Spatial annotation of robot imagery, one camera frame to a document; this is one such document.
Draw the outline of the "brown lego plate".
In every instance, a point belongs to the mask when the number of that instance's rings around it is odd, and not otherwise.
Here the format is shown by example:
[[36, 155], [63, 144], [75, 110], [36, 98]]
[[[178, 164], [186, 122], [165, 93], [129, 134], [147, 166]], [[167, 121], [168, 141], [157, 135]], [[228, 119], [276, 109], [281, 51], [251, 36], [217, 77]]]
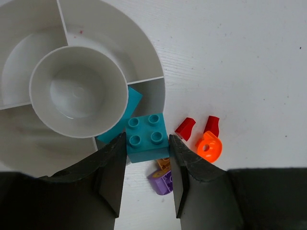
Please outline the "brown lego plate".
[[163, 159], [157, 159], [158, 166], [161, 170], [165, 170], [170, 167], [170, 159], [169, 158], [163, 158]]

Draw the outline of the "red small slope lego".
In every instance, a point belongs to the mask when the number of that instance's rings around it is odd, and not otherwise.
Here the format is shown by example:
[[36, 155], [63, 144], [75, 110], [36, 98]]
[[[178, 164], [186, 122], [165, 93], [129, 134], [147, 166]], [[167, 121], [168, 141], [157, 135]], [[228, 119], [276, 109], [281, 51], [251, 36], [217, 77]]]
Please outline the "red small slope lego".
[[191, 136], [192, 129], [193, 129], [195, 124], [196, 124], [196, 121], [193, 118], [186, 117], [185, 120], [175, 130], [175, 133], [181, 139], [184, 139], [185, 141], [188, 141], [190, 136]]

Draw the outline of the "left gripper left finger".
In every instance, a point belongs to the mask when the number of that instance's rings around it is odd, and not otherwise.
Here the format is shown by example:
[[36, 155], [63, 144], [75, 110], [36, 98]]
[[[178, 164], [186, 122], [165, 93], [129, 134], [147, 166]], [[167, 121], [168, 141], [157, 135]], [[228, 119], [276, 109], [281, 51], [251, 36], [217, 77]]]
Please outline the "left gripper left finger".
[[3, 230], [112, 230], [126, 169], [126, 133], [52, 176], [0, 175]]

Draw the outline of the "teal square lego brick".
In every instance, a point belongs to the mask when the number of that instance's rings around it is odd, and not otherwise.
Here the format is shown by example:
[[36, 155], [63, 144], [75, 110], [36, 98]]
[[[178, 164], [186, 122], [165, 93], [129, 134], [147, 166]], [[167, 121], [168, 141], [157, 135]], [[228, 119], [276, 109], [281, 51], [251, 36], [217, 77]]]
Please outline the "teal square lego brick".
[[127, 155], [132, 163], [169, 157], [169, 141], [162, 113], [125, 121]]

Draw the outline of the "white divided round container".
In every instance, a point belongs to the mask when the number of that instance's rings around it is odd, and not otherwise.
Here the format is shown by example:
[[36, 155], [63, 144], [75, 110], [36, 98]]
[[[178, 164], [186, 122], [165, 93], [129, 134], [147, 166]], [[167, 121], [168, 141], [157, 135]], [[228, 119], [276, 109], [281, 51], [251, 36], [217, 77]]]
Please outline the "white divided round container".
[[0, 3], [0, 169], [51, 176], [97, 150], [95, 137], [142, 94], [165, 106], [162, 63], [145, 32], [101, 0]]

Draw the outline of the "purple butterfly lego brick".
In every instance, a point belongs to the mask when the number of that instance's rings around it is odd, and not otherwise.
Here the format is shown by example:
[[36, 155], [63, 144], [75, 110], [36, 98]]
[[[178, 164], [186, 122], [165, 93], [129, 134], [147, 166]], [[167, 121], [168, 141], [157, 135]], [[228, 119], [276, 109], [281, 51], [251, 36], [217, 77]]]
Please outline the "purple butterfly lego brick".
[[152, 189], [160, 196], [167, 195], [173, 191], [171, 168], [156, 170], [147, 176]]

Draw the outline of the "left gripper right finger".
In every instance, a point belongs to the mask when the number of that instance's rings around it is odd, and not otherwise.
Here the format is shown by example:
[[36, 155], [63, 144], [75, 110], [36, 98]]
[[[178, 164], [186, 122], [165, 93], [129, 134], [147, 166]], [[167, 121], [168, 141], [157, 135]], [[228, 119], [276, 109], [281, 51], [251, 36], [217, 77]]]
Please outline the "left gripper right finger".
[[222, 170], [170, 135], [176, 217], [184, 230], [304, 230], [306, 168]]

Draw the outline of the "orange round lego rear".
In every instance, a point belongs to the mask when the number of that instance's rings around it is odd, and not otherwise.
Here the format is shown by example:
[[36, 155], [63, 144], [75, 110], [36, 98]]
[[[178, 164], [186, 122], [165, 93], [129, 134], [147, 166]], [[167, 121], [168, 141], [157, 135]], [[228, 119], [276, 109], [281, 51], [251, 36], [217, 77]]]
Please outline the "orange round lego rear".
[[214, 163], [220, 157], [223, 144], [211, 131], [207, 131], [196, 142], [196, 153], [210, 163]]

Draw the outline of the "teal lego piece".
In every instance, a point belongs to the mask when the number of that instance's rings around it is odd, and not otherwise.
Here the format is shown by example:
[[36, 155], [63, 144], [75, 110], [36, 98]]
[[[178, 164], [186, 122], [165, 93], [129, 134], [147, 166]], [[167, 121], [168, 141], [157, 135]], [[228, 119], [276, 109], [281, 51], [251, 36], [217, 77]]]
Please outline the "teal lego piece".
[[109, 131], [107, 131], [104, 134], [97, 136], [97, 139], [99, 141], [104, 142], [104, 143], [109, 143], [118, 134], [120, 134], [125, 127], [125, 121], [132, 116], [132, 114], [134, 113], [135, 109], [137, 108], [139, 102], [141, 101], [141, 99], [142, 99], [141, 93], [139, 93], [135, 89], [131, 88], [130, 86], [128, 87], [128, 90], [129, 90], [128, 104], [127, 104], [127, 108], [126, 108], [122, 118]]

